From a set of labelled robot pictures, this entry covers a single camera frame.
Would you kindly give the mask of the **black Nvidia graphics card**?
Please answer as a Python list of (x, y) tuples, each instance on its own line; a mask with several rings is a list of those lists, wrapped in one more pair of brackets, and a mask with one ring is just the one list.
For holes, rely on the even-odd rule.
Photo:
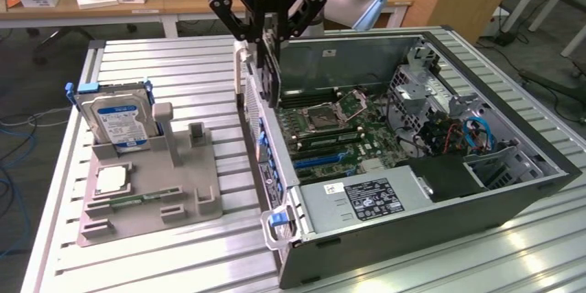
[(264, 26), (260, 39), (256, 42), (256, 67), (257, 78), (260, 80), (260, 98), (265, 101), (269, 108), (275, 108), (279, 103), (280, 93), (280, 68), (279, 68), (279, 38), (276, 13), (264, 15)]

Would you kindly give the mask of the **CPU socket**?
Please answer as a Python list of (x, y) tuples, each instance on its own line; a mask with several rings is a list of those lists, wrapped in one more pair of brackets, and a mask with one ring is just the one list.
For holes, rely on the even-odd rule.
[(339, 127), (336, 113), (328, 104), (307, 108), (305, 118), (311, 130), (320, 131)]

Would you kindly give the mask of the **black open PC case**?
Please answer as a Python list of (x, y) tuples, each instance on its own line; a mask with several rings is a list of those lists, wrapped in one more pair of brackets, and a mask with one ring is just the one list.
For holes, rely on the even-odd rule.
[[(391, 126), (390, 82), (400, 65), (428, 69), (460, 94), (476, 92), (479, 108), (464, 118), (436, 113), (420, 129)], [(275, 108), (260, 98), (255, 57), (240, 60), (244, 80), (237, 107), (252, 178), (260, 199), (260, 231), (276, 262), (280, 288), (311, 288), (363, 266), (502, 227), (536, 201), (555, 194), (582, 170), (562, 153), (554, 134), (564, 129), (520, 85), (446, 27), (333, 32), (293, 39), (279, 52), (280, 93), (354, 85), (376, 86), (387, 97), (383, 114), (410, 158), (432, 205), (347, 231), (313, 232)], [(463, 157), (516, 146), (544, 177), (488, 190)], [(289, 222), (272, 228), (271, 213)]]

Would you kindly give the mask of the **metal socket cover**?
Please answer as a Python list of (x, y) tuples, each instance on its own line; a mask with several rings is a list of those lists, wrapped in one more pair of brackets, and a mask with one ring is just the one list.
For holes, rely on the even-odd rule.
[(356, 117), (367, 109), (367, 99), (360, 90), (350, 91), (335, 103), (336, 114), (343, 121)]

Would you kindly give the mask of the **grey power supply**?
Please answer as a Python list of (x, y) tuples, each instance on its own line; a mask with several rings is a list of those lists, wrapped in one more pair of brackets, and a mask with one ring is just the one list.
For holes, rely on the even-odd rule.
[(432, 205), (427, 189), (407, 166), (303, 185), (300, 192), (317, 234), (347, 231)]

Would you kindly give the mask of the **hard disk with blue caddy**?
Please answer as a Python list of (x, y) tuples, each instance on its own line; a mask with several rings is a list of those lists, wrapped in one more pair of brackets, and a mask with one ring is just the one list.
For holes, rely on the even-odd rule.
[(147, 148), (161, 134), (152, 116), (155, 99), (149, 80), (124, 84), (65, 84), (65, 96), (83, 115), (96, 144), (112, 144), (116, 152)]

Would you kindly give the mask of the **blue expansion slot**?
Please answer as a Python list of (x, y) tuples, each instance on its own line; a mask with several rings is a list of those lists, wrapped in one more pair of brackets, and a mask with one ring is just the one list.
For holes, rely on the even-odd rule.
[(335, 152), (324, 155), (312, 155), (293, 161), (292, 167), (293, 169), (304, 169), (304, 168), (315, 167), (317, 165), (338, 163), (346, 158), (347, 155), (348, 152)]

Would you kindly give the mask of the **black installed RAM stick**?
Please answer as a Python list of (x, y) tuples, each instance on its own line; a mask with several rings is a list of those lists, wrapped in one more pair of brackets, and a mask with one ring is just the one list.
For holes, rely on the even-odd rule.
[(363, 132), (354, 129), (342, 129), (329, 132), (320, 132), (299, 137), (296, 147), (299, 150), (320, 148), (328, 145), (343, 145), (354, 143), (363, 137)]

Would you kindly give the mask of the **green motherboard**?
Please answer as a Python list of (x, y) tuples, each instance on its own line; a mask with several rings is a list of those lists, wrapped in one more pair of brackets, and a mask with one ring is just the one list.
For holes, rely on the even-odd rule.
[[(354, 89), (363, 92), (367, 99), (367, 109), (348, 121), (343, 121), (336, 114), (339, 119), (338, 128), (320, 131), (311, 130), (305, 118), (307, 108), (328, 104), (336, 113), (335, 103)], [(338, 163), (304, 169), (292, 168), (300, 184), (307, 185), (364, 174), (360, 162), (366, 159), (379, 158), (386, 165), (386, 169), (390, 169), (410, 158), (383, 114), (386, 101), (387, 97), (376, 86), (368, 88), (367, 86), (354, 85), (347, 88), (331, 87), (285, 93), (280, 99), (279, 107), (275, 108), (275, 116), (292, 166), (293, 161), (304, 157), (348, 152), (346, 158)], [(359, 130), (363, 132), (363, 137), (359, 141), (343, 145), (328, 145), (305, 150), (297, 149), (296, 141), (299, 137), (342, 129)]]

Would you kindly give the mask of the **black chair base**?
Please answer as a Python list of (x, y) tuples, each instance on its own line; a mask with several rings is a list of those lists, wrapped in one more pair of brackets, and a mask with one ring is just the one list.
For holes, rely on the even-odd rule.
[[(137, 31), (137, 27), (132, 23), (125, 24), (127, 31), (129, 33), (135, 33)], [(38, 29), (26, 28), (25, 29), (28, 36), (37, 36)], [(60, 27), (51, 35), (44, 39), (44, 41), (33, 48), (32, 51), (32, 63), (36, 65), (47, 64), (48, 60), (41, 53), (52, 46), (55, 43), (63, 39), (68, 34), (76, 33), (84, 37), (88, 41), (96, 40), (93, 36), (87, 32), (87, 30), (80, 26), (64, 26)]]

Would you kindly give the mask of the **black stand foot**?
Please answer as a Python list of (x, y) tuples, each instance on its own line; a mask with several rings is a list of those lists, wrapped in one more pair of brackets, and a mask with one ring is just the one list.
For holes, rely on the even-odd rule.
[(519, 71), (518, 75), (523, 78), (523, 80), (535, 83), (555, 92), (559, 92), (562, 95), (575, 99), (576, 101), (586, 103), (586, 82), (575, 82), (571, 84), (560, 83), (523, 69)]

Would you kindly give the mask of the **grey metal disk bay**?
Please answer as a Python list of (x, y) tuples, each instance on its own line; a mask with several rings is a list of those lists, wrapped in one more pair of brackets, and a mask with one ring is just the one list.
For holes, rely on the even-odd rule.
[(464, 118), (482, 105), (476, 92), (460, 94), (428, 69), (410, 65), (396, 68), (390, 82), (391, 126), (420, 129), (436, 113)]

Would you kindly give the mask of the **black power adapter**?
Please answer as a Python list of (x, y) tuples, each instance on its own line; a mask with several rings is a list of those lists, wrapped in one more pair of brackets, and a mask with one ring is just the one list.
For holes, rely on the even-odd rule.
[(499, 32), (496, 36), (492, 38), (492, 43), (504, 47), (516, 41), (516, 34), (511, 32)]

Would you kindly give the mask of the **grey metal drive cage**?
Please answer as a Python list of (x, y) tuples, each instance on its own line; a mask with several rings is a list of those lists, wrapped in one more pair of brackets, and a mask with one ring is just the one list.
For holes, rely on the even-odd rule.
[(488, 190), (544, 177), (542, 169), (516, 146), (484, 155), (467, 155), (463, 161)]

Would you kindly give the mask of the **grey printed parts rack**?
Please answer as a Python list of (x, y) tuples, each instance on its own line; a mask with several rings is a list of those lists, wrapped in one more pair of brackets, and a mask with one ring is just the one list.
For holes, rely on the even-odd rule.
[[(205, 222), (223, 215), (223, 202), (211, 130), (203, 123), (173, 131), (171, 103), (152, 109), (163, 134), (148, 139), (147, 148), (119, 154), (112, 144), (93, 145), (85, 193), (79, 217), (77, 245), (81, 247)], [(99, 171), (127, 168), (121, 190), (99, 194)], [(113, 209), (108, 201), (132, 195), (160, 193), (161, 199)]]

